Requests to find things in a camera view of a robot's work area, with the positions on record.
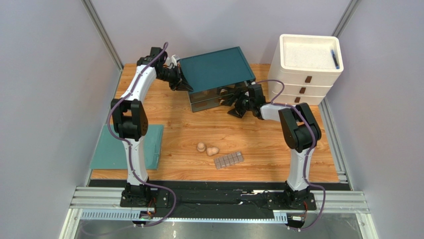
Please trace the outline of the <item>teal drawer cabinet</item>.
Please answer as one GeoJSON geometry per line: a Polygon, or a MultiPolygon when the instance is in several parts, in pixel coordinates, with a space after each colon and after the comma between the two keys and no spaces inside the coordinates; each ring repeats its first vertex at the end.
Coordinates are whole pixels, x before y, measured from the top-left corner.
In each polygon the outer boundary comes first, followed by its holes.
{"type": "Polygon", "coordinates": [[[256,80],[239,46],[182,58],[180,66],[191,92],[256,80]]]}

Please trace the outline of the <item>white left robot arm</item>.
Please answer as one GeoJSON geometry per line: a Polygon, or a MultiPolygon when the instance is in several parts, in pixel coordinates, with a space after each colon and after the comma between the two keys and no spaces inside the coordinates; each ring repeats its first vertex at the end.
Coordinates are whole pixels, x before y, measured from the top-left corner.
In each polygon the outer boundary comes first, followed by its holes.
{"type": "Polygon", "coordinates": [[[111,102],[109,116],[113,125],[108,129],[113,137],[123,142],[128,167],[127,184],[122,193],[125,201],[145,205],[151,200],[151,184],[148,182],[144,153],[148,119],[143,102],[156,79],[168,82],[173,91],[192,91],[179,62],[180,57],[177,55],[141,58],[125,93],[111,102]]]}

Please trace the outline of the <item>eyeshadow palette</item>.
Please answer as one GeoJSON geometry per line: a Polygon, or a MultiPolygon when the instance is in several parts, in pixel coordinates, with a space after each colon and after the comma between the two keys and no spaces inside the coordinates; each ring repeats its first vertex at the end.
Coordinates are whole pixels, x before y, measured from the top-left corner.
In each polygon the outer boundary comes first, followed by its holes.
{"type": "Polygon", "coordinates": [[[217,170],[244,162],[244,157],[240,151],[217,157],[213,160],[217,170]]]}

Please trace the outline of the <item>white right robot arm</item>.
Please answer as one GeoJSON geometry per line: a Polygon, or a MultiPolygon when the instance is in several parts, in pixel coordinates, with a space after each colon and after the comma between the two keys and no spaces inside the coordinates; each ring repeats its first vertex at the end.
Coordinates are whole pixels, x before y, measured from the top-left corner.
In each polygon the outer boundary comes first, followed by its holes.
{"type": "Polygon", "coordinates": [[[259,84],[237,88],[220,104],[233,107],[228,114],[237,118],[252,112],[260,120],[274,120],[281,124],[285,143],[291,150],[286,198],[288,201],[304,200],[310,192],[310,159],[321,139],[321,129],[310,106],[307,103],[289,105],[267,102],[259,84]]]}

